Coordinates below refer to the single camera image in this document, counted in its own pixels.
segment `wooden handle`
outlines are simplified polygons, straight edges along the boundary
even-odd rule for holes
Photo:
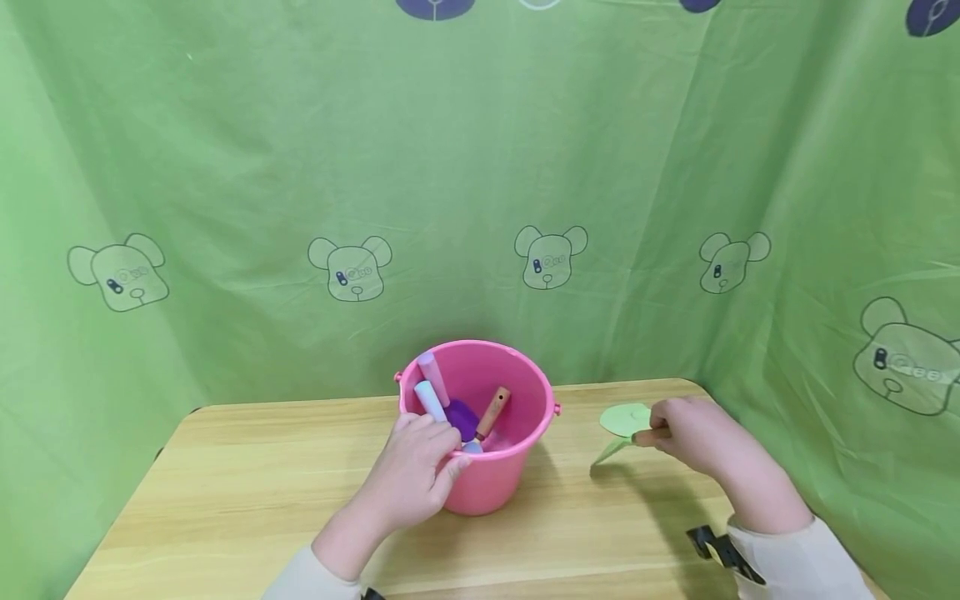
[[[480,424],[477,425],[477,440],[483,442],[487,439],[487,436],[490,435],[490,430],[493,429],[493,423],[496,421],[496,418],[500,416],[500,411],[503,410],[504,404],[506,404],[509,399],[510,390],[507,388],[496,389],[496,394],[493,395],[493,400],[490,401],[487,412],[483,414],[483,418],[480,419]]]
[[[657,429],[637,431],[632,437],[632,440],[634,445],[638,445],[641,448],[650,448],[657,445],[657,440],[666,440],[671,437],[673,436],[667,427],[659,427]]]

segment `purple shovel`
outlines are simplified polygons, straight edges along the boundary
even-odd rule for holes
[[[477,425],[480,424],[480,419],[464,402],[450,398],[446,392],[444,378],[440,375],[440,367],[437,365],[437,359],[433,355],[433,352],[421,354],[420,358],[417,359],[417,364],[420,365],[420,371],[423,373],[423,376],[426,377],[426,380],[430,382],[430,385],[432,385],[434,391],[436,391],[437,398],[444,408],[447,420],[460,431],[461,441],[471,442],[473,438],[476,437]]]

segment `bear face print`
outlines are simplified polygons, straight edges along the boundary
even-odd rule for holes
[[[914,37],[936,36],[960,20],[960,0],[913,0],[906,11],[906,31]]]
[[[328,271],[330,296],[344,302],[373,300],[383,294],[380,268],[390,264],[394,253],[382,237],[369,237],[361,246],[343,246],[319,237],[307,250],[310,263]]]
[[[543,235],[528,225],[520,230],[514,249],[527,259],[523,282],[535,290],[553,290],[570,281],[570,259],[587,249],[587,230],[574,226],[563,235]]]
[[[960,342],[909,324],[892,298],[870,302],[860,322],[872,338],[853,359],[856,376],[911,413],[932,417],[945,412],[960,377]]]
[[[166,282],[156,272],[166,259],[160,247],[146,235],[134,233],[123,244],[99,251],[83,246],[70,249],[70,275],[82,285],[100,286],[110,310],[127,312],[170,295]]]
[[[560,0],[520,0],[531,11],[546,11],[560,4]]]
[[[707,12],[715,9],[720,0],[680,0],[680,5],[689,12]]]
[[[396,0],[410,16],[424,21],[446,21],[466,14],[475,0]]]
[[[747,263],[770,255],[770,238],[757,232],[746,242],[731,242],[726,233],[714,233],[700,247],[700,257],[710,263],[700,287],[711,294],[725,294],[743,283]]]

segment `bear ear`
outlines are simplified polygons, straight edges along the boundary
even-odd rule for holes
[[[564,237],[570,240],[570,255],[579,254],[587,249],[587,230],[575,225],[568,229]]]
[[[325,237],[318,237],[310,242],[310,247],[306,250],[306,257],[310,260],[311,265],[326,271],[326,261],[335,250],[337,250],[336,244]]]
[[[520,230],[520,233],[516,235],[516,241],[514,242],[514,251],[523,256],[527,257],[527,254],[530,253],[530,247],[534,245],[534,242],[543,237],[543,234],[540,233],[540,230],[535,228],[532,225]]]
[[[377,267],[386,267],[394,259],[394,251],[390,249],[390,244],[379,235],[368,237],[363,243],[363,248],[373,254]]]
[[[124,242],[127,246],[135,248],[147,257],[147,260],[150,261],[155,267],[160,267],[166,262],[166,258],[163,256],[163,251],[160,249],[160,246],[156,242],[142,233],[131,233],[130,237],[127,238],[127,241]]]
[[[867,304],[860,316],[864,331],[876,335],[881,327],[890,323],[906,323],[906,313],[896,300],[888,297],[877,298]]]
[[[720,249],[730,245],[730,238],[727,237],[726,233],[714,233],[707,240],[704,241],[704,245],[700,247],[700,257],[706,260],[706,262],[713,262],[713,257],[720,252]]]
[[[747,246],[750,246],[750,256],[747,260],[751,262],[758,262],[770,255],[770,238],[762,231],[751,235],[747,240]]]
[[[66,255],[66,265],[70,275],[82,285],[93,285],[97,277],[93,274],[93,257],[97,253],[90,248],[74,246]]]

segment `white sleeve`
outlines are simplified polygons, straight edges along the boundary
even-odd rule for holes
[[[360,600],[360,584],[346,582],[326,570],[309,546],[280,572],[263,600]]]
[[[819,518],[802,531],[763,536],[731,519],[731,541],[766,586],[736,575],[741,600],[874,600],[860,569]]]

